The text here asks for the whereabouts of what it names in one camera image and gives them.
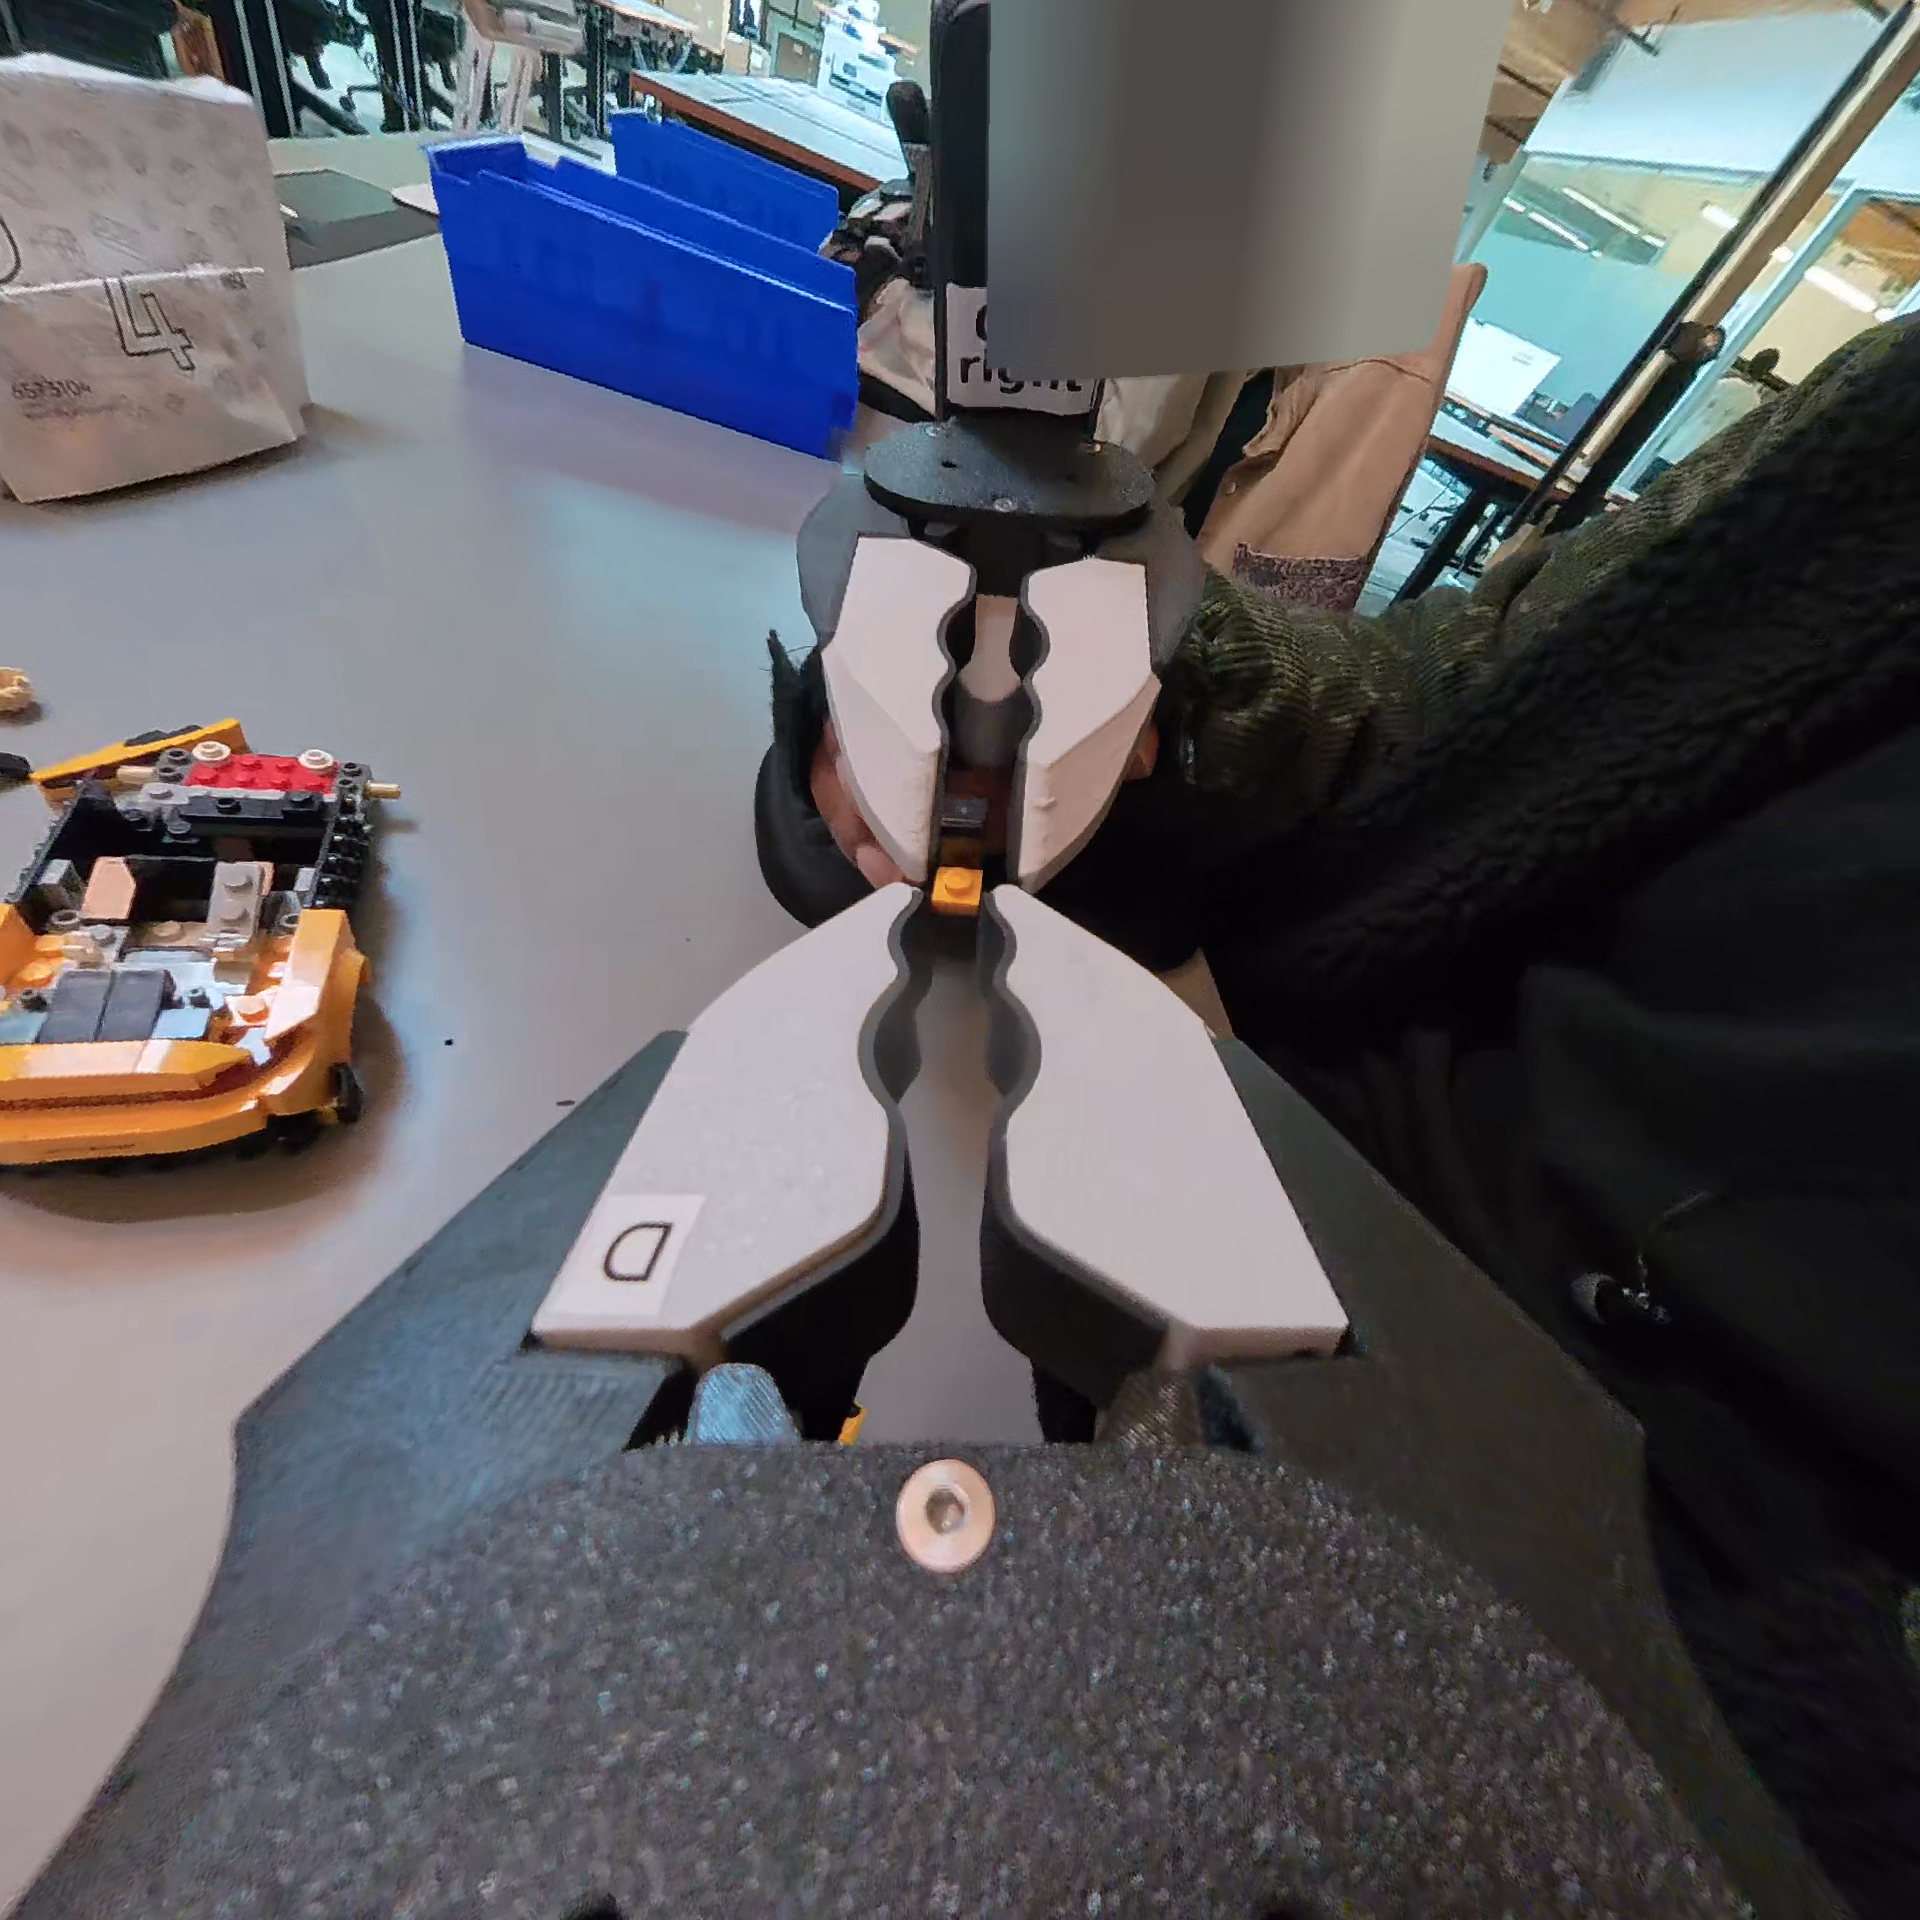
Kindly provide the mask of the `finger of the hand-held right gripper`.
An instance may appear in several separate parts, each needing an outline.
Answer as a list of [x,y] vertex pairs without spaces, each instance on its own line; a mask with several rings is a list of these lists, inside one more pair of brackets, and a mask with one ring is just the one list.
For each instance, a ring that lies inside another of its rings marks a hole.
[[1023,674],[1031,727],[1014,767],[1005,862],[1018,887],[1043,889],[1112,811],[1161,692],[1148,565],[1090,557],[1035,570],[1021,610],[1041,652]]
[[855,806],[907,881],[934,854],[949,761],[950,621],[972,610],[967,564],[917,538],[855,538],[824,642],[828,715]]

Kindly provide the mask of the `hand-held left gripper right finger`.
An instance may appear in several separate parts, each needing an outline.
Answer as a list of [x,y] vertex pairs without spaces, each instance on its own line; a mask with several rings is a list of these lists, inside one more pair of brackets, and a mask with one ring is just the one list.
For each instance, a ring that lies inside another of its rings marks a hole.
[[981,904],[996,1118],[981,1306],[1056,1390],[1333,1355],[1351,1315],[1223,1048],[1157,976],[1036,897]]

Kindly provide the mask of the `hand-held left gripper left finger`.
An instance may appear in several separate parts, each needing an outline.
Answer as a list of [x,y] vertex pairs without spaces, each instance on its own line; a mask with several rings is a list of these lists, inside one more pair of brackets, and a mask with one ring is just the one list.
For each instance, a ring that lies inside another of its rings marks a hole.
[[877,889],[678,1036],[533,1315],[541,1351],[750,1362],[808,1439],[840,1439],[917,1306],[917,908],[917,887]]

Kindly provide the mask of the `yellow lego car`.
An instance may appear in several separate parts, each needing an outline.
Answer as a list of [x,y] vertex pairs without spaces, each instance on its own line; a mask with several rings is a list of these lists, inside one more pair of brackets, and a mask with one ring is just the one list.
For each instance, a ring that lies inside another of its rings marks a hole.
[[323,748],[206,743],[34,792],[53,826],[4,898],[4,1166],[299,1147],[356,1123],[350,910],[401,786]]

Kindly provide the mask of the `yellow lego side panel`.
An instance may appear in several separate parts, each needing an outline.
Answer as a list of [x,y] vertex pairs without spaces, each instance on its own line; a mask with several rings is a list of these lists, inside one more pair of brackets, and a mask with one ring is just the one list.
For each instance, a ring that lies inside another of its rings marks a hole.
[[192,754],[199,746],[221,746],[225,753],[248,753],[248,732],[241,721],[224,719],[213,723],[192,723],[177,732],[142,732],[119,739],[105,748],[67,754],[48,767],[31,769],[31,783],[53,801],[59,792],[72,792],[87,779],[114,779],[124,767],[153,767],[161,754],[185,753]]

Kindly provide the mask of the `person's right forearm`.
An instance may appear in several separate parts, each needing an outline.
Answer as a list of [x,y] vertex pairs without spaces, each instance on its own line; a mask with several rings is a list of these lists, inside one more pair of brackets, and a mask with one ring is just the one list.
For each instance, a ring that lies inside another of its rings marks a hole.
[[1244,1030],[1431,996],[1914,723],[1916,316],[1473,589],[1210,576],[1161,697]]

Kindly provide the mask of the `blue plastic bin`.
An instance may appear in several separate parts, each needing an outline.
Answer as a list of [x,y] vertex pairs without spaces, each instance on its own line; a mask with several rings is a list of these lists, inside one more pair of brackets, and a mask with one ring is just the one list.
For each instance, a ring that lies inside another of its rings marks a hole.
[[847,438],[855,276],[817,236],[519,137],[430,147],[430,185],[466,347],[817,460]]
[[619,179],[756,228],[808,253],[822,249],[840,221],[830,183],[808,179],[689,122],[657,120],[646,108],[616,108],[609,135]]

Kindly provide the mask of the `long wooden office table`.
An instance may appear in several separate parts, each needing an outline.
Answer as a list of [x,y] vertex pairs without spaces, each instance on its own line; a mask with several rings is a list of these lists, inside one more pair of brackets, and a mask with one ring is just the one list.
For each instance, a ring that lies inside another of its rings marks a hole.
[[802,82],[641,67],[630,76],[630,96],[855,194],[907,179],[900,137],[887,120],[840,105]]

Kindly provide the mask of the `small white printed paper bag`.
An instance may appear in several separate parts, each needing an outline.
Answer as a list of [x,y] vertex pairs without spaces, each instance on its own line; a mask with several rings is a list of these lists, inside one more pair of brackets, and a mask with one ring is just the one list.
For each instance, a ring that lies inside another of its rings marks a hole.
[[288,276],[185,268],[4,290],[4,490],[72,502],[306,431]]

